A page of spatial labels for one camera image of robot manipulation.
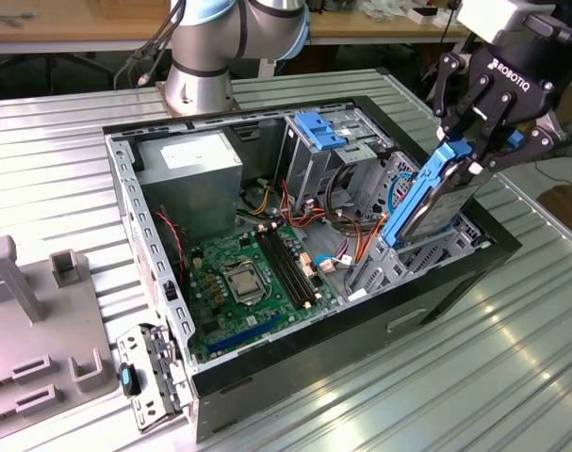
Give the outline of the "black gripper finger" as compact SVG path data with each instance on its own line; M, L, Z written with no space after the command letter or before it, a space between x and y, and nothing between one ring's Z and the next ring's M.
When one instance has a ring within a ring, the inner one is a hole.
M445 53L439 60L433 113L440 119L443 140L459 140L475 121L473 108L492 85L489 73L469 75L470 54Z
M519 101L510 91L499 94L484 112L486 121L468 165L498 172L566 144L568 135L554 112L555 97L543 95L541 101Z

